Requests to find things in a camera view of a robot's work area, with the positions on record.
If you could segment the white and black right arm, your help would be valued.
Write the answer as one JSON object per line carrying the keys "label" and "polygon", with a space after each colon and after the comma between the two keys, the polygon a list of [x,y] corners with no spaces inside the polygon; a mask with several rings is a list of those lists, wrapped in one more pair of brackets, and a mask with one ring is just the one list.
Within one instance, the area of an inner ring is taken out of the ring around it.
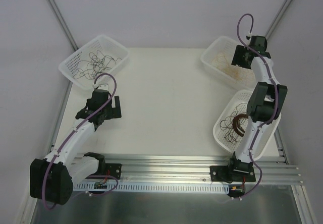
{"label": "white and black right arm", "polygon": [[255,182],[254,163],[263,135],[281,114],[288,92],[276,79],[271,55],[266,51],[264,36],[250,36],[248,45],[238,45],[232,65],[251,69],[257,84],[248,101],[246,113],[248,124],[242,142],[234,151],[227,167],[229,181]]}

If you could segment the dark cable pulled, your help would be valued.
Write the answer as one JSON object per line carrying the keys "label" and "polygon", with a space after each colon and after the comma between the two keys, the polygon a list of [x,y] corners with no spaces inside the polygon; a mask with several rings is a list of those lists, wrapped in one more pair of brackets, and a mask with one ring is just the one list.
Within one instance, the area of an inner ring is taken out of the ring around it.
{"label": "dark cable pulled", "polygon": [[104,54],[100,50],[90,52],[88,57],[89,59],[80,60],[77,63],[76,72],[73,75],[74,79],[94,80],[99,74],[110,71],[121,60],[121,58]]}

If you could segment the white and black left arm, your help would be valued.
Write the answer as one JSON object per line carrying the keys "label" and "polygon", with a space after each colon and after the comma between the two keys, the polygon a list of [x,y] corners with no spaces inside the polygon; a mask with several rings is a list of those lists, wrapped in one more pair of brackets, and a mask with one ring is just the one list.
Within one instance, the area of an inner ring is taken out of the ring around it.
{"label": "white and black left arm", "polygon": [[86,105],[76,113],[75,121],[60,146],[30,165],[29,194],[32,198],[64,205],[73,188],[88,176],[107,177],[105,157],[88,152],[73,163],[80,148],[105,121],[122,116],[120,98],[104,89],[95,89]]}

